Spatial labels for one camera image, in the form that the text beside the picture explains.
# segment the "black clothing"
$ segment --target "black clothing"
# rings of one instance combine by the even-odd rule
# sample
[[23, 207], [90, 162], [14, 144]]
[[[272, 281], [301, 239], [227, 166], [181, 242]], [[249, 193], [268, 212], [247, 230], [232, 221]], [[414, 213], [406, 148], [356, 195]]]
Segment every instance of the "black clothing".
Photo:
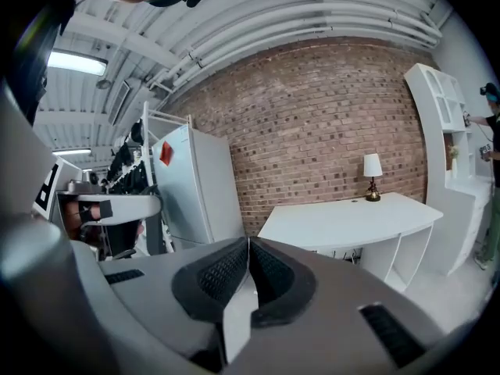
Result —
[[[500, 152], [500, 114], [497, 116], [489, 116], [487, 124], [493, 130], [493, 150]], [[493, 160], [493, 174], [495, 176], [495, 187], [500, 188], [500, 161]]]
[[47, 62], [57, 32], [64, 31], [74, 10], [74, 0], [23, 0], [8, 14], [2, 73], [32, 125], [45, 93]]

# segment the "white lampshade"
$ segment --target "white lampshade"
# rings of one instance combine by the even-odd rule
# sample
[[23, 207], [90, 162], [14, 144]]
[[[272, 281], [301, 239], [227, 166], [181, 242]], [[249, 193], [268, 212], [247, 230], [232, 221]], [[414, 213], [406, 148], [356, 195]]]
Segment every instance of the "white lampshade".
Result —
[[382, 176], [382, 166], [380, 165], [380, 159], [378, 154], [367, 154], [365, 155], [365, 177], [381, 177]]

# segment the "desk leg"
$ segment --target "desk leg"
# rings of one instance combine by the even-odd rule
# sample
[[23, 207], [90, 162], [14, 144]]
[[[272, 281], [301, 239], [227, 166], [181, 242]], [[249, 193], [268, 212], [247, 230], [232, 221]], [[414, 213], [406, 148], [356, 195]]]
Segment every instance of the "desk leg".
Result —
[[385, 282], [398, 253], [400, 241], [401, 235], [398, 235], [363, 246], [359, 265]]
[[429, 244], [432, 228], [433, 224], [411, 234], [403, 234], [401, 237], [401, 243], [393, 267], [406, 286], [409, 286], [416, 271], [419, 269], [423, 254]]

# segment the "black rubber pad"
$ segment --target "black rubber pad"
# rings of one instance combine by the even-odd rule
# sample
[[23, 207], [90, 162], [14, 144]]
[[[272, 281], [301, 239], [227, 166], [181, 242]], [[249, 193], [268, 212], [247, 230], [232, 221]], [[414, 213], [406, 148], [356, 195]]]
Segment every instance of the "black rubber pad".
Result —
[[316, 293], [316, 278], [307, 266], [258, 237], [250, 238], [250, 274], [259, 296], [252, 328], [292, 323]]
[[128, 270], [123, 272], [111, 273], [110, 275], [105, 275], [104, 277], [109, 284], [118, 284], [119, 282], [124, 282], [125, 280], [135, 279], [143, 276], [144, 273], [140, 270]]
[[172, 280], [172, 292], [193, 320], [222, 323], [227, 303], [247, 272], [248, 242], [240, 237], [180, 268]]
[[418, 359], [425, 350], [381, 304], [359, 310], [398, 368]]
[[101, 220], [113, 216], [113, 210], [111, 209], [111, 200], [99, 202], [99, 208], [101, 210]]

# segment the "fluorescent light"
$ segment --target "fluorescent light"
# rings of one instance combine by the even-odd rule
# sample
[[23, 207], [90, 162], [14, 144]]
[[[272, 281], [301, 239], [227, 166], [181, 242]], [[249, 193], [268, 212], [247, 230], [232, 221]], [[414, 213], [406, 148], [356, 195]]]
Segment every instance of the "fluorescent light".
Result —
[[91, 150], [89, 148], [81, 148], [78, 150], [61, 150], [59, 152], [54, 152], [55, 155], [71, 155], [71, 154], [90, 154]]
[[100, 77], [104, 75], [107, 65], [106, 60], [62, 50], [53, 50], [48, 58], [48, 66], [53, 68], [91, 73]]

